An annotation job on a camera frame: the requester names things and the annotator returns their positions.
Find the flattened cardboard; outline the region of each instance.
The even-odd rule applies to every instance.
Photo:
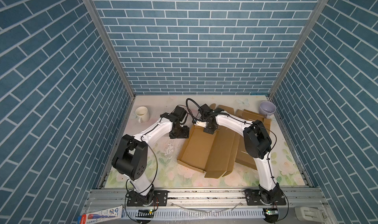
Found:
[[[232,115],[235,114],[233,108],[223,105],[219,105],[218,108],[222,108]],[[233,147],[236,148],[238,146],[238,144],[234,146],[236,132],[224,126],[218,126],[218,130],[205,166],[206,178],[219,178],[225,172],[232,171],[234,168],[235,159],[230,158],[230,154]]]
[[[233,108],[219,105],[234,115]],[[239,136],[229,128],[219,126],[214,135],[203,132],[203,127],[193,126],[189,138],[177,157],[177,163],[199,172],[206,178],[220,178],[230,174],[234,168]]]
[[[189,131],[189,138],[185,140],[177,157],[177,162],[203,173],[217,132],[208,134],[203,132],[203,127],[192,126]]]
[[[244,110],[244,111],[237,110],[235,115],[244,120],[251,120],[251,121],[260,120],[264,124],[265,128],[270,129],[271,120],[265,118],[263,115],[259,113],[251,112],[248,110]],[[239,146],[237,149],[235,162],[257,170],[256,163],[253,157],[251,157],[245,150],[244,138],[242,136],[239,136]]]

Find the brick wall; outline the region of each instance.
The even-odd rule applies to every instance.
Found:
[[[94,0],[137,94],[267,94],[317,0]]]
[[[71,223],[130,98],[81,0],[0,0],[0,223]]]
[[[329,0],[273,100],[340,223],[377,223],[378,3]]]

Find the aluminum frame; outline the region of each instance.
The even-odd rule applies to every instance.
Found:
[[[120,59],[118,58],[117,53],[114,50],[113,44],[111,43],[110,38],[109,38],[109,36],[108,36],[108,34],[105,30],[105,27],[104,27],[104,25],[101,21],[100,15],[97,12],[95,3],[93,2],[93,0],[83,0],[83,3],[85,5],[85,7],[87,8],[89,15],[91,16],[93,24],[96,27],[102,41],[104,42],[106,50],[108,51],[109,56],[110,56],[111,60],[113,61],[114,66],[115,66],[118,74],[120,75],[122,82],[124,83],[124,85],[126,87],[126,90],[129,92],[131,98],[134,99],[135,93],[133,91],[133,88],[131,87],[129,81],[127,80],[125,71],[122,68],[122,65],[120,63]]]
[[[270,97],[268,97],[268,101],[273,103],[273,101]],[[289,136],[289,133],[287,132],[285,124],[282,121],[281,116],[277,111],[274,113],[274,117],[276,118],[278,126],[280,127],[281,132],[283,134],[283,137],[285,138],[286,143],[289,147],[289,150],[290,150],[291,154],[293,155],[294,161],[298,166],[298,170],[302,174],[302,178],[303,178],[305,184],[308,185],[309,187],[314,187],[314,185],[313,185],[313,183],[312,183],[312,181],[309,177],[309,174],[307,173],[305,166],[304,166],[302,160],[300,159],[300,156],[298,155],[297,150],[295,149],[294,143],[293,143],[291,137]]]
[[[118,134],[116,136],[116,140],[114,141],[114,145],[112,146],[111,151],[109,153],[109,157],[106,161],[104,170],[102,171],[101,178],[97,183],[96,187],[98,189],[101,189],[105,186],[104,182],[106,181],[107,174],[108,174],[108,172],[110,172],[110,169],[111,169],[111,160],[112,160],[112,158],[114,157],[114,154],[117,151],[118,145],[120,143],[120,139],[122,138],[123,132],[125,131],[126,124],[127,124],[127,121],[129,120],[131,110],[133,109],[134,102],[135,102],[135,98],[131,99],[128,106],[127,106],[127,110],[126,110],[125,116],[123,117],[122,124],[120,125],[120,129],[119,129]]]
[[[167,206],[164,209],[177,208],[177,205],[187,208],[264,208],[271,205],[247,206],[244,190],[258,187],[226,187],[226,188],[156,188],[168,190]],[[328,203],[320,188],[281,187],[288,198],[289,207],[323,207]],[[116,207],[124,204],[126,189],[92,189],[82,210],[82,214]]]
[[[309,33],[314,27],[316,21],[318,20],[327,2],[328,0],[318,0],[318,3],[316,4],[314,10],[311,12],[309,19],[307,20],[305,26],[303,27],[302,32],[300,33],[298,40],[295,42],[293,49],[291,50],[289,56],[287,57],[285,64],[283,65],[280,73],[277,75],[277,78],[274,81],[272,88],[270,88],[269,97],[272,98],[274,94],[276,93],[278,87],[280,86],[286,73],[289,71],[291,64],[294,62],[294,59],[297,57],[300,49],[305,43],[307,37],[309,36]]]

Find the table surface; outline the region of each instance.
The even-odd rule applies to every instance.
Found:
[[[140,95],[135,98],[124,135],[134,135],[143,131],[154,124],[160,118],[160,114],[172,112],[179,104],[185,105],[185,100],[188,97],[195,100],[200,106],[205,103],[208,105],[216,103],[217,106],[224,105],[232,107],[235,111],[237,109],[247,109],[253,112],[258,112],[260,102],[267,100],[263,95]],[[191,102],[188,104],[193,114],[196,115],[198,109],[195,104]],[[148,122],[138,122],[135,110],[140,106],[148,108],[150,113]],[[189,127],[193,126],[190,116],[185,125]],[[272,117],[271,131],[277,135],[277,144],[271,152],[273,172],[277,181],[281,186],[304,185],[305,183],[302,176],[274,116]],[[270,136],[274,143],[274,136],[272,134]],[[219,179],[205,178],[204,173],[177,164],[177,155],[182,148],[184,140],[185,139],[170,139],[168,134],[166,134],[160,138],[155,145],[151,146],[158,159],[158,174],[154,181],[155,187],[242,187],[258,185],[257,170],[238,163],[234,164],[234,170],[231,174]],[[149,150],[147,169],[145,170],[149,180],[154,178],[155,171],[155,157]],[[124,175],[119,174],[117,170],[112,167],[105,188],[124,188],[126,180]]]

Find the white mug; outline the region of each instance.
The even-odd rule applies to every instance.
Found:
[[[138,118],[138,122],[148,122],[150,119],[150,113],[146,107],[138,107],[135,110],[136,117]]]

